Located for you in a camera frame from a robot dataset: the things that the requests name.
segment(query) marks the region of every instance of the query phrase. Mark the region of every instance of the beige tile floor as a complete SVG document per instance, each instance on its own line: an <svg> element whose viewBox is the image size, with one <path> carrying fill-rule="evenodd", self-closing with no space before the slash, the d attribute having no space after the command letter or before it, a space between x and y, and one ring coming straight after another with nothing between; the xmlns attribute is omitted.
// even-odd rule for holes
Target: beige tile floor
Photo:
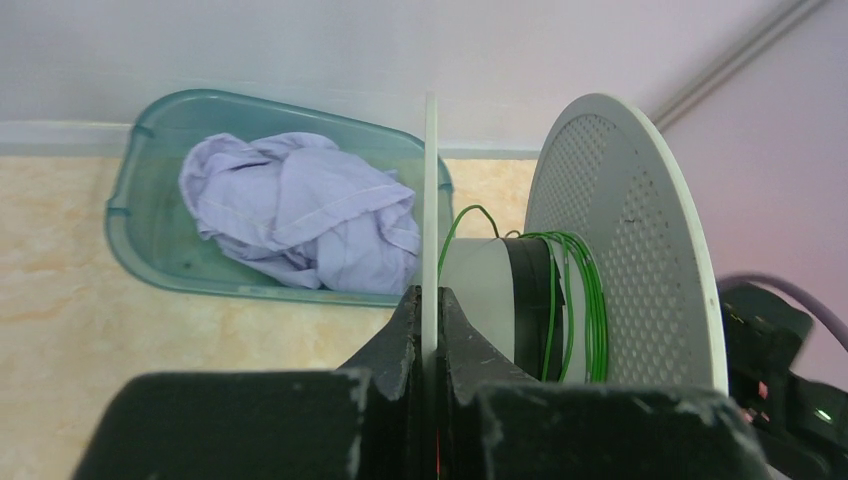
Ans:
<svg viewBox="0 0 848 480"><path fill-rule="evenodd" d="M0 479L67 478L112 395L155 370L334 368L390 309L166 292L103 235L120 161L0 157ZM449 161L455 208L523 225L532 161ZM469 214L460 236L489 236Z"/></svg>

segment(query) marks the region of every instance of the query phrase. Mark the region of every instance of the plastic laundry basket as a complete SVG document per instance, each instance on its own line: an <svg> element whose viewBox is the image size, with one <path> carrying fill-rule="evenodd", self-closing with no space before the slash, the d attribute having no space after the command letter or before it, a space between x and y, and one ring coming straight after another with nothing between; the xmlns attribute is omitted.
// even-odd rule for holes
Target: plastic laundry basket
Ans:
<svg viewBox="0 0 848 480"><path fill-rule="evenodd" d="M424 143L406 133L349 118L215 90L164 97L138 118L115 191L106 208L106 236L118 261L154 286L212 295L350 305L397 305L394 295L288 288L202 241L183 205L177 178L183 159L210 135L227 132L245 141L283 132L324 135L380 170L397 170L414 189L421 225ZM439 229L450 228L453 186L439 161Z"/></svg>

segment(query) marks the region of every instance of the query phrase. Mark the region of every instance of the crumpled fabric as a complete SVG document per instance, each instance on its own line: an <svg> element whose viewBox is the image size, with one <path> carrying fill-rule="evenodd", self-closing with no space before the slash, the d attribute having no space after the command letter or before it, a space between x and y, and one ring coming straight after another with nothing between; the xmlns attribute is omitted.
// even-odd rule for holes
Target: crumpled fabric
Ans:
<svg viewBox="0 0 848 480"><path fill-rule="evenodd" d="M418 268L415 192L330 139L207 138L180 191L203 239L291 287L401 294Z"/></svg>

